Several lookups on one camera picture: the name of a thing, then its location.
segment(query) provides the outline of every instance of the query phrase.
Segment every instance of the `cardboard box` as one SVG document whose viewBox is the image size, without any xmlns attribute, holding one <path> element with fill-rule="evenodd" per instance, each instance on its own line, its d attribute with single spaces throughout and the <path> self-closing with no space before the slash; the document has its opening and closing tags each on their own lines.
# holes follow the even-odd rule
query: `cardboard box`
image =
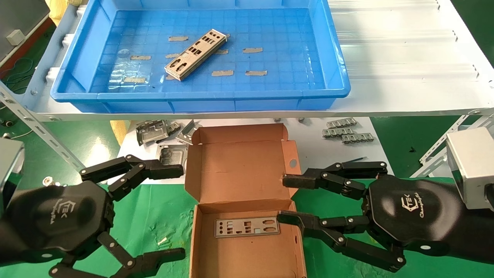
<svg viewBox="0 0 494 278">
<path fill-rule="evenodd" d="M 300 174 L 295 141 L 283 124 L 202 127 L 192 136 L 185 189 L 197 199 L 191 278 L 305 278 L 297 226 L 280 234 L 216 238 L 217 219 L 276 216 L 295 211 L 296 189 L 282 177 Z"/>
</svg>

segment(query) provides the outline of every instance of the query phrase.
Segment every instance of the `metal shelf rack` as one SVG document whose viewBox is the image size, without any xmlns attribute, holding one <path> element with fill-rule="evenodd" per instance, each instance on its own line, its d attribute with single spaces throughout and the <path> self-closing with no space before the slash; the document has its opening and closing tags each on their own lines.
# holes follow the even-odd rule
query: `metal shelf rack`
<svg viewBox="0 0 494 278">
<path fill-rule="evenodd" d="M 82 163 L 42 122 L 147 119 L 491 115 L 494 70 L 450 0 L 329 0 L 352 90 L 326 111 L 91 114 L 49 91 L 85 6 L 70 6 L 26 90 L 0 100 L 76 169 Z"/>
</svg>

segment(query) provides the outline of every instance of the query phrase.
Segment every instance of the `yellow cloth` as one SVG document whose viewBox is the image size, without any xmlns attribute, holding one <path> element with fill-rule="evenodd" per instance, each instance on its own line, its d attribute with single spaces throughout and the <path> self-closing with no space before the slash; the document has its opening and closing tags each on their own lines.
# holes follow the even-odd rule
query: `yellow cloth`
<svg viewBox="0 0 494 278">
<path fill-rule="evenodd" d="M 69 4 L 72 4 L 74 6 L 79 6 L 83 4 L 83 0 L 44 0 L 46 4 L 48 5 L 48 8 L 50 9 L 50 15 L 49 17 L 51 20 L 53 20 L 53 23 L 55 23 L 56 26 L 60 23 L 60 20 L 62 20 L 62 16 L 65 13 L 65 10 L 69 6 Z"/>
</svg>

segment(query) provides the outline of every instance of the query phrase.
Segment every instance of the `metal bracket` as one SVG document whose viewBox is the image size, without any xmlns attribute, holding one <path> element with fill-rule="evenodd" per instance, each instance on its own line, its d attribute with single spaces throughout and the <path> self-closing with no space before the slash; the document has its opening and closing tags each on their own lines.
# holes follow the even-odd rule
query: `metal bracket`
<svg viewBox="0 0 494 278">
<path fill-rule="evenodd" d="M 13 92 L 0 82 L 0 101 L 7 106 L 19 119 L 31 128 L 43 141 L 45 141 L 63 160 L 69 163 L 77 171 L 85 168 L 84 164 L 40 122 L 31 111 L 20 105 L 13 97 Z"/>
<path fill-rule="evenodd" d="M 195 123 L 194 120 L 191 120 L 185 127 L 182 129 L 177 135 L 177 140 L 182 143 L 192 145 L 192 134 L 198 129 L 202 127 L 202 125 Z"/>
<path fill-rule="evenodd" d="M 279 234 L 280 226 L 276 216 L 241 219 L 217 219 L 215 237 L 235 237 Z"/>
</svg>

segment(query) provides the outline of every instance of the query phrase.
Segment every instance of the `logo on robotic hand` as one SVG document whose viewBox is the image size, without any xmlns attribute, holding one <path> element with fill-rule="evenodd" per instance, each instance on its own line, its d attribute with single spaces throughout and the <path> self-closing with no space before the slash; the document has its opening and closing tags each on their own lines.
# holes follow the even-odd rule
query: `logo on robotic hand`
<svg viewBox="0 0 494 278">
<path fill-rule="evenodd" d="M 408 211 L 412 212 L 419 208 L 420 206 L 420 218 L 424 218 L 424 204 L 422 203 L 422 198 L 415 192 L 415 197 L 412 199 L 410 195 L 403 194 L 405 197 L 402 197 L 402 207 L 406 208 Z"/>
<path fill-rule="evenodd" d="M 60 203 L 63 201 L 63 199 L 58 199 L 53 206 L 53 210 L 51 211 L 51 217 L 50 217 L 50 225 L 55 223 L 55 218 L 58 215 L 61 215 L 60 218 L 67 218 L 68 213 L 72 213 L 74 211 L 74 207 L 76 206 L 76 203 L 71 202 L 71 201 L 66 201 L 63 203 Z"/>
</svg>

